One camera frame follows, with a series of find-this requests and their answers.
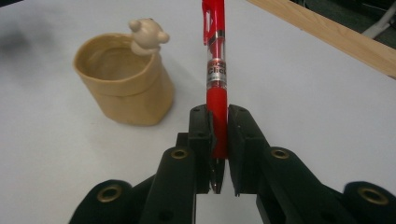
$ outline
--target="pen tip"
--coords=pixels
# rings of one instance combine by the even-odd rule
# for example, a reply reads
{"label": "pen tip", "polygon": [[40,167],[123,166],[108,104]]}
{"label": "pen tip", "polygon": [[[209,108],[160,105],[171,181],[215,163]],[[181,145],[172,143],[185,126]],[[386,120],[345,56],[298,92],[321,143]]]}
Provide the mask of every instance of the pen tip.
{"label": "pen tip", "polygon": [[210,182],[212,190],[215,194],[221,193],[221,187],[224,178],[224,166],[225,160],[223,159],[214,159],[212,161],[212,178]]}

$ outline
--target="wooden stick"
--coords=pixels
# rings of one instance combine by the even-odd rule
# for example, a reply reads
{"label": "wooden stick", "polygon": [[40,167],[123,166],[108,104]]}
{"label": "wooden stick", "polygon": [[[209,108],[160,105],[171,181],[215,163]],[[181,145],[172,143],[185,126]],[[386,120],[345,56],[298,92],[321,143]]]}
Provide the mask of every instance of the wooden stick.
{"label": "wooden stick", "polygon": [[248,0],[374,69],[396,78],[396,49],[361,35],[289,0]]}

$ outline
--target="white table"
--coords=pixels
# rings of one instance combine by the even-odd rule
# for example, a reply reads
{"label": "white table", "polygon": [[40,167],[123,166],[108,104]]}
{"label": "white table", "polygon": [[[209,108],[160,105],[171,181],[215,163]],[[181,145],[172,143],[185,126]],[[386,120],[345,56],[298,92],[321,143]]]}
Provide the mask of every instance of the white table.
{"label": "white table", "polygon": [[[72,67],[78,47],[153,18],[177,94],[152,127],[107,119]],[[201,1],[30,0],[0,8],[0,223],[67,223],[96,184],[133,185],[205,103]],[[229,102],[323,184],[366,180],[396,194],[396,80],[245,1],[226,1]],[[197,223],[261,223],[255,196],[200,195]]]}

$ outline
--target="black plastic part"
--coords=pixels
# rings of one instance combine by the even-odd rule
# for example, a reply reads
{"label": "black plastic part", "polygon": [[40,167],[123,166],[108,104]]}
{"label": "black plastic part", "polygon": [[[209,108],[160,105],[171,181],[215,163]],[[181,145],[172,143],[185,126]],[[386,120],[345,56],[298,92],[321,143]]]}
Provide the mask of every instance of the black plastic part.
{"label": "black plastic part", "polygon": [[195,222],[194,152],[172,147],[163,153],[140,224]]}
{"label": "black plastic part", "polygon": [[[138,223],[153,179],[154,177],[152,176],[134,188],[127,182],[120,180],[107,180],[96,185],[78,206],[70,223]],[[100,202],[98,195],[101,190],[109,187],[117,187],[120,191],[120,196],[111,202]],[[111,196],[114,192],[110,188],[108,193]]]}
{"label": "black plastic part", "polygon": [[[260,199],[267,207],[271,223],[285,223],[277,220],[279,208],[286,220],[292,223],[357,223],[333,192],[322,185],[303,162],[291,151],[271,147],[262,152],[262,173]],[[268,211],[275,210],[275,215]]]}
{"label": "black plastic part", "polygon": [[14,3],[17,3],[17,2],[20,2],[20,1],[22,1],[22,0],[1,0],[0,1],[0,7],[5,7],[7,5],[11,5],[11,4],[14,4]]}
{"label": "black plastic part", "polygon": [[342,203],[361,224],[396,223],[396,198],[377,185],[367,182],[347,184]]}
{"label": "black plastic part", "polygon": [[216,141],[211,120],[206,105],[196,106],[190,111],[188,147],[195,152],[197,193],[206,194],[210,190],[210,158]]}
{"label": "black plastic part", "polygon": [[270,145],[250,112],[241,106],[228,108],[228,141],[235,195],[256,194],[262,175],[260,153]]}
{"label": "black plastic part", "polygon": [[176,140],[176,147],[187,147],[189,145],[189,134],[178,133]]}

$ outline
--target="ceramic cup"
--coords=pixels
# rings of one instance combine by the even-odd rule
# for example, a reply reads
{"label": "ceramic cup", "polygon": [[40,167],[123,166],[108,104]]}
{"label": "ceramic cup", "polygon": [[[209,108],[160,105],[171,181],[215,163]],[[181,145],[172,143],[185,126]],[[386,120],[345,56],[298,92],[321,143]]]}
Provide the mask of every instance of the ceramic cup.
{"label": "ceramic cup", "polygon": [[96,36],[79,48],[74,67],[107,117],[153,125],[171,107],[175,89],[160,54],[137,56],[132,41],[124,34]]}

